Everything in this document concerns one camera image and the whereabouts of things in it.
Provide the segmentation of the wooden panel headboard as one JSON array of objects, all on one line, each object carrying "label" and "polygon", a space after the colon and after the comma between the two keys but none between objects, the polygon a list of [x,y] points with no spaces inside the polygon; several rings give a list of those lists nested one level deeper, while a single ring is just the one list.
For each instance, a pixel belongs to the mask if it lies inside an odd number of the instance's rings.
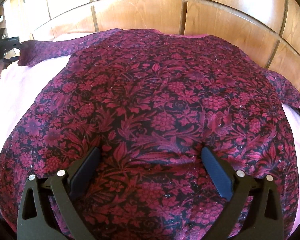
[{"label": "wooden panel headboard", "polygon": [[300,92],[300,6],[296,0],[5,0],[7,32],[22,41],[113,28],[211,34],[241,48]]}]

